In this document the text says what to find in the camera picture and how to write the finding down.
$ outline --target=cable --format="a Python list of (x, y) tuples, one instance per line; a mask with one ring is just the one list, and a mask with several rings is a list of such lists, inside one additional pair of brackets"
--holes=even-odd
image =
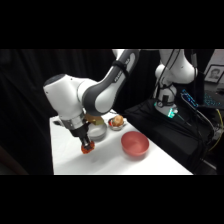
[[(181, 98), (183, 99), (183, 101), (185, 102), (185, 103), (187, 103), (194, 111), (196, 110), (189, 102), (187, 102), (184, 98), (183, 98), (183, 96), (181, 95)], [(199, 110), (197, 110), (197, 113), (198, 114), (200, 114), (208, 123), (209, 123), (209, 125), (211, 126), (211, 128), (212, 128), (212, 132), (213, 132), (213, 136), (214, 136), (214, 133), (215, 133), (215, 128), (214, 128), (214, 126), (213, 126), (213, 124), (211, 123), (211, 121), (204, 115), (204, 114), (202, 114)]]
[(199, 110), (198, 110), (198, 113), (209, 123), (209, 125), (212, 128), (213, 134), (215, 134), (215, 128), (214, 128), (212, 122), (204, 114), (202, 114)]
[(179, 49), (179, 52), (177, 53), (177, 57), (176, 57), (176, 59), (174, 60), (174, 62), (173, 62), (173, 64), (172, 64), (172, 66), (170, 67), (170, 70), (171, 70), (171, 68), (174, 66), (174, 64), (176, 63), (177, 58), (178, 58), (178, 57), (179, 57), (179, 55), (180, 55), (180, 51), (181, 51), (181, 49)]
[(172, 53), (171, 53), (171, 55), (170, 55), (170, 57), (169, 57), (169, 60), (167, 61), (166, 66), (164, 67), (164, 69), (163, 69), (163, 71), (162, 71), (162, 74), (161, 74), (161, 76), (159, 77), (159, 80), (158, 80), (158, 82), (156, 83), (156, 86), (155, 86), (155, 88), (154, 88), (154, 90), (153, 90), (153, 92), (152, 92), (152, 94), (151, 94), (151, 96), (150, 96), (149, 99), (152, 99), (153, 94), (154, 94), (154, 92), (156, 91), (156, 88), (158, 87), (158, 85), (159, 85), (159, 83), (160, 83), (160, 81), (161, 81), (161, 79), (162, 79), (162, 77), (163, 77), (163, 74), (164, 74), (164, 72), (166, 71), (166, 68), (167, 68), (167, 66), (168, 66), (169, 63), (170, 63), (170, 60), (171, 60), (171, 58), (172, 58), (172, 56), (173, 56), (174, 51), (175, 51), (175, 49), (173, 49), (173, 51), (172, 51)]
[(211, 149), (209, 149), (208, 150), (208, 152), (211, 152), (218, 144), (219, 144), (219, 142), (220, 142), (220, 140), (221, 140), (221, 138), (222, 138), (222, 135), (223, 135), (223, 129), (224, 129), (224, 127), (223, 127), (223, 120), (222, 120), (222, 115), (221, 115), (221, 113), (220, 113), (220, 111), (217, 109), (216, 110), (217, 112), (218, 112), (218, 114), (219, 114), (219, 117), (220, 117), (220, 120), (221, 120), (221, 125), (222, 125), (222, 134), (220, 135), (220, 138), (218, 139), (218, 141), (216, 142), (216, 144), (211, 148)]

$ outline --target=orange object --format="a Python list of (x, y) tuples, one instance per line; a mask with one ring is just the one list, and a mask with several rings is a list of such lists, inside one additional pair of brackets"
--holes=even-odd
[(88, 150), (88, 149), (85, 149), (84, 146), (82, 145), (81, 150), (82, 150), (83, 154), (89, 154), (90, 152), (92, 152), (95, 149), (95, 143), (93, 141), (90, 143), (90, 146), (91, 146), (91, 149)]
[(122, 116), (118, 115), (113, 119), (113, 126), (114, 127), (119, 127), (123, 124), (124, 124), (124, 118)]
[(149, 140), (139, 132), (128, 132), (123, 135), (121, 144), (124, 151), (131, 156), (144, 155), (149, 149)]

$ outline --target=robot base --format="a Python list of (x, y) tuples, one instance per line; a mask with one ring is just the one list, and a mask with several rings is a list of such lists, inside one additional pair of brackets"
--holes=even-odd
[(174, 118), (175, 115), (178, 114), (178, 109), (175, 104), (173, 104), (172, 106), (164, 106), (164, 107), (162, 107), (162, 105), (160, 104), (161, 102), (155, 103), (155, 108), (157, 111), (164, 114), (165, 116), (169, 118)]

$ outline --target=black curtain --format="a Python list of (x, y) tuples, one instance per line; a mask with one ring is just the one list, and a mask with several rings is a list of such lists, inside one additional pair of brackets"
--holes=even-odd
[[(57, 114), (43, 92), (45, 81), (58, 74), (100, 81), (113, 60), (111, 49), (0, 50), (0, 145), (29, 174), (53, 174), (49, 118)], [(159, 62), (158, 51), (140, 53), (115, 111), (122, 113), (151, 95)]]

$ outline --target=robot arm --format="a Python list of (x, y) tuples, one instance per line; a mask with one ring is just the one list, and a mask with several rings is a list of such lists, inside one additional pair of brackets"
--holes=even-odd
[(44, 84), (45, 94), (64, 126), (79, 137), (85, 149), (91, 149), (84, 111), (92, 116), (108, 113), (118, 93), (139, 59), (138, 49), (114, 50), (117, 60), (99, 83), (90, 79), (58, 75)]

